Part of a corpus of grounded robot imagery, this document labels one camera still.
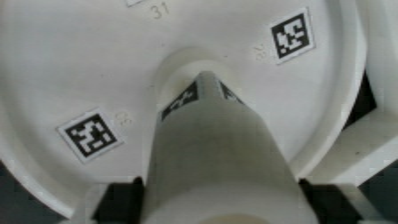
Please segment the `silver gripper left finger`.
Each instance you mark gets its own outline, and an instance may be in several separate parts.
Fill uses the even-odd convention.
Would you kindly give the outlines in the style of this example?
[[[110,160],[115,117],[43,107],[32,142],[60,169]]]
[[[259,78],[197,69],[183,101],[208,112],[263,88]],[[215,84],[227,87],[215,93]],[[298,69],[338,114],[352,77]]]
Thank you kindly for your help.
[[[85,193],[83,199],[76,206],[73,216],[57,224],[98,224],[94,213],[107,193],[108,185],[94,184]]]

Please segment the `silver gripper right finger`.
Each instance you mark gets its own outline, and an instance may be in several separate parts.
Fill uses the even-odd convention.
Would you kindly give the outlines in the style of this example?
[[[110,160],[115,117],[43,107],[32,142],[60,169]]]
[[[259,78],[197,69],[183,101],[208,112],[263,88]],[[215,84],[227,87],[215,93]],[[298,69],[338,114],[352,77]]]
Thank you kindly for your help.
[[[348,211],[336,224],[391,224],[359,188],[352,184],[338,184],[336,187],[348,205]]]

